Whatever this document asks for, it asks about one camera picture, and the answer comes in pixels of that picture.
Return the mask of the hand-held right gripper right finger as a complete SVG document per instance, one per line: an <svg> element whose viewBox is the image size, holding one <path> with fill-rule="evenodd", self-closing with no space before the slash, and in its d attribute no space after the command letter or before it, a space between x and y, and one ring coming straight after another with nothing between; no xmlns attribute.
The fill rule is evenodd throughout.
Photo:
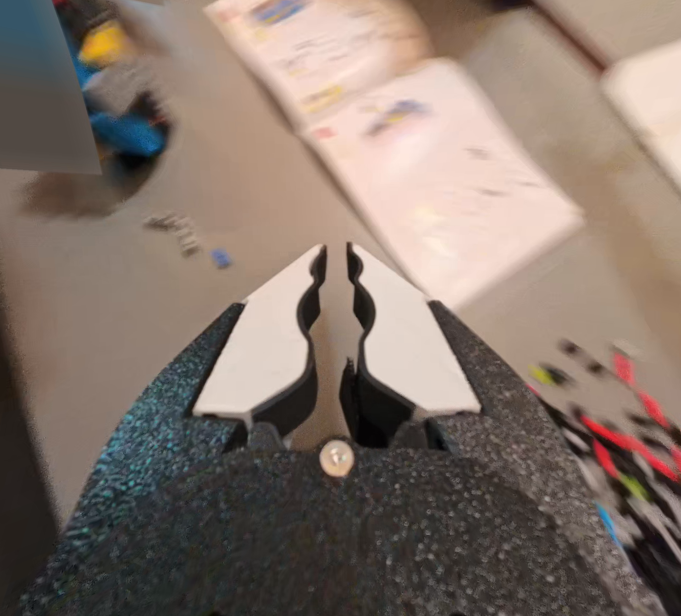
<svg viewBox="0 0 681 616"><path fill-rule="evenodd" d="M478 414L481 403L426 295L363 247L347 244L359 369L371 386L423 417Z"/></svg>

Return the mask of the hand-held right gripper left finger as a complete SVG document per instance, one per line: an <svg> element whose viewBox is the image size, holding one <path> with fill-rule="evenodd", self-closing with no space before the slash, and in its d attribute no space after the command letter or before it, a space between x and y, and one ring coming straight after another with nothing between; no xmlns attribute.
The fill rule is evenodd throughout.
<svg viewBox="0 0 681 616"><path fill-rule="evenodd" d="M243 300L243 309L193 404L193 416L256 419L302 380L311 362L304 297L318 293L326 246L308 249Z"/></svg>

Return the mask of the blue brick toy car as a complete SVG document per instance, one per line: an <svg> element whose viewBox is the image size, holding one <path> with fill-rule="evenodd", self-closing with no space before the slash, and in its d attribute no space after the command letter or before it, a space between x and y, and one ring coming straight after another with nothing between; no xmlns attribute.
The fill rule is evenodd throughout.
<svg viewBox="0 0 681 616"><path fill-rule="evenodd" d="M52 0L103 158L155 162L172 132L140 30L113 0Z"/></svg>

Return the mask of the grey desk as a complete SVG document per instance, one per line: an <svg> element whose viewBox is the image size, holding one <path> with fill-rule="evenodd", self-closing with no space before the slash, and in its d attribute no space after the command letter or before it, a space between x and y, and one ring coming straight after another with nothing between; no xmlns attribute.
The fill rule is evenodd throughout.
<svg viewBox="0 0 681 616"><path fill-rule="evenodd" d="M465 305L418 288L206 15L124 1L172 132L124 178L1 172L1 257L61 524L21 615L668 615L610 538L553 406L680 425L680 194L536 7L404 0L583 227ZM175 212L201 251L142 226ZM420 289L481 403L423 417L359 369L347 244ZM193 416L243 300L326 246L311 362L256 419ZM232 258L216 269L210 250Z"/></svg>

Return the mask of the open instruction booklet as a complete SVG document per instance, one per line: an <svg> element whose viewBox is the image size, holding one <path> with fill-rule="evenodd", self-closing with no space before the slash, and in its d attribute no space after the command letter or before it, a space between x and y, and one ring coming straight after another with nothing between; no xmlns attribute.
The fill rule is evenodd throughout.
<svg viewBox="0 0 681 616"><path fill-rule="evenodd" d="M204 8L413 283L476 299L583 227L404 0L217 0Z"/></svg>

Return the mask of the pile of small brick parts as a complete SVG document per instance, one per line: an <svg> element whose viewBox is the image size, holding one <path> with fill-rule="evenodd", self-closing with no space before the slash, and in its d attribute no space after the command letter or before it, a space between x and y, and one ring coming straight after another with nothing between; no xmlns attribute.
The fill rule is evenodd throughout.
<svg viewBox="0 0 681 616"><path fill-rule="evenodd" d="M638 386L634 360L621 347L611 347L610 365L572 340L559 340L558 349L591 378L628 390L637 402L638 411L626 416L634 430L626 430L574 403L553 406L527 386L576 456L610 538L666 613L679 615L680 425Z"/></svg>

